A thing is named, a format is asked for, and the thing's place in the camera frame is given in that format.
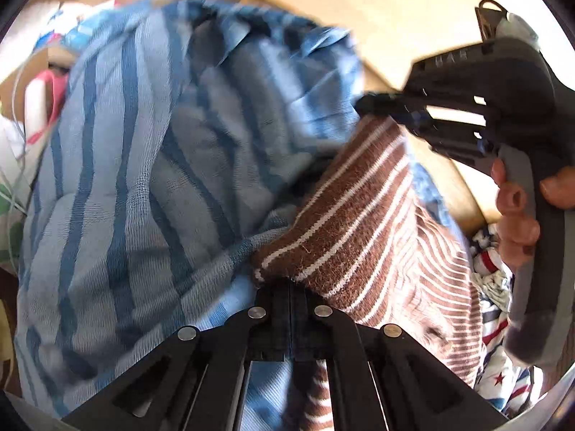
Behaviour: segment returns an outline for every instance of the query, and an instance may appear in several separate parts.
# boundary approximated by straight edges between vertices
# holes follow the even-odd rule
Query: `brown striped cloth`
[[[390,117],[359,122],[290,230],[252,263],[259,282],[289,277],[355,322],[400,325],[473,385],[481,353],[478,291],[457,240],[418,202],[405,138]],[[301,429],[330,428],[320,361]]]

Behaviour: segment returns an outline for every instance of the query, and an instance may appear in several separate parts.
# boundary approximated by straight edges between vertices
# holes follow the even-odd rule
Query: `metal screw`
[[[178,331],[178,338],[183,341],[192,340],[195,338],[196,334],[197,332],[193,327],[185,326]]]
[[[316,316],[319,316],[320,318],[327,318],[328,316],[331,316],[334,311],[329,306],[318,305],[314,308],[313,312],[315,312]]]
[[[266,315],[266,311],[261,306],[254,306],[248,309],[248,316],[252,319],[261,319]]]
[[[399,337],[403,331],[397,324],[386,324],[383,333],[388,337]]]

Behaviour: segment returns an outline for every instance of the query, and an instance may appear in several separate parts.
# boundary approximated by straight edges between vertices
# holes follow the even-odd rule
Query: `gray handle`
[[[515,271],[503,346],[515,364],[553,365],[573,321],[575,214],[545,201],[539,182],[568,164],[549,151],[525,153],[508,145],[501,146],[498,156],[508,181],[527,193],[525,212],[541,228],[533,259]]]

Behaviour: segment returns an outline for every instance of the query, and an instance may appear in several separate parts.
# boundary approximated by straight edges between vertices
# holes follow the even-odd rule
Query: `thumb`
[[[575,167],[564,167],[539,184],[543,197],[560,209],[575,207]]]

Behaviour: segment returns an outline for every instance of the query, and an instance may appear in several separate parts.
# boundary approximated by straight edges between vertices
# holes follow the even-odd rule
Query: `human hand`
[[[517,183],[507,181],[505,165],[497,158],[491,169],[491,178],[499,186],[496,206],[501,212],[497,224],[499,255],[501,260],[516,271],[533,256],[541,229],[539,223],[525,214],[527,194]],[[557,175],[539,183],[543,197],[560,208],[575,207],[575,167],[564,167]]]

